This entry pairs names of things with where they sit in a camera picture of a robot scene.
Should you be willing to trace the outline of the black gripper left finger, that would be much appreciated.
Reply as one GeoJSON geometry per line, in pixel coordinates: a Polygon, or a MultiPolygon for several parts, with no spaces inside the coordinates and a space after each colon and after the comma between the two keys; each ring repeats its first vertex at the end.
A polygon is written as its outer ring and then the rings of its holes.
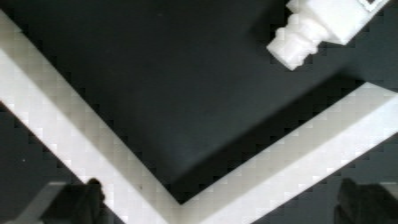
{"type": "Polygon", "coordinates": [[[100,183],[49,182],[10,224],[108,224],[100,183]]]}

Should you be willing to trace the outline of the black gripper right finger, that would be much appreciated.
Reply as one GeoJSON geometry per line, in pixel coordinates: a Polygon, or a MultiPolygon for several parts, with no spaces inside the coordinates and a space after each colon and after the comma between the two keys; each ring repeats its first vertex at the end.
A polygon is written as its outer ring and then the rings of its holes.
{"type": "Polygon", "coordinates": [[[340,181],[333,224],[398,224],[398,183],[340,181]]]}

